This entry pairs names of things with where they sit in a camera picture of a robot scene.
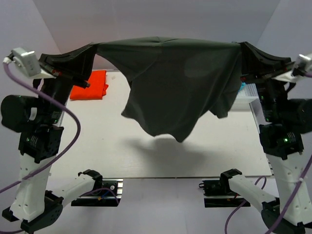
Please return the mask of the dark grey t-shirt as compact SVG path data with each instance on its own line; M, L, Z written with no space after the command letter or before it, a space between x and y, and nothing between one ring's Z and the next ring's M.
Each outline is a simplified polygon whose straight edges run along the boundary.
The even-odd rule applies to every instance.
M183 142L205 113L225 118L241 86L238 43L136 38L100 43L97 54L129 84L122 116L154 137Z

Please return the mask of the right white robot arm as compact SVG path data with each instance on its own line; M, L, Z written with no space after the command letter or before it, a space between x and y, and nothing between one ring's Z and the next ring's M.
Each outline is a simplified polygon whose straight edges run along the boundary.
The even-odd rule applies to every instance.
M236 193L260 213L268 233L303 234L312 226L312 202L305 176L311 162L304 162L302 135L312 130L312 101L289 99L296 83L312 76L311 55L290 58L269 55L248 42L241 43L242 76L255 84L266 124L259 138L271 164L278 189L273 196L250 182L239 170L220 175L225 194Z

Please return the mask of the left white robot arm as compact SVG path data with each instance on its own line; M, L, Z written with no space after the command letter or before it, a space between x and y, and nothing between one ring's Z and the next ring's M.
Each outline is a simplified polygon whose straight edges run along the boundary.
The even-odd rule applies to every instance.
M80 172L69 185L55 191L46 189L52 164L64 151L59 150L64 128L58 125L63 113L78 118L66 108L74 86L89 87L97 47L88 44L62 55L13 49L3 60L8 77L34 93L9 95L1 102L2 125L20 134L19 179L13 204L3 210L8 221L20 221L20 230L32 234L59 218L63 208L82 195L99 194L102 175L94 170Z

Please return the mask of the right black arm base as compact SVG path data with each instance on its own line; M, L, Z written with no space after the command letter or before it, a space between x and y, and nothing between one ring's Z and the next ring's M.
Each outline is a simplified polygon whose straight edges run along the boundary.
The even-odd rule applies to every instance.
M234 192L226 192L219 180L203 180L198 187L203 190L205 208L236 208L244 199Z

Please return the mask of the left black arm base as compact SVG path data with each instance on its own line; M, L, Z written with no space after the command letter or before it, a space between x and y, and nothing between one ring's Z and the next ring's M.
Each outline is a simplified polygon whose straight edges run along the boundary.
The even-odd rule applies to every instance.
M123 191L123 179L105 178L94 190L71 202L72 207L117 207Z

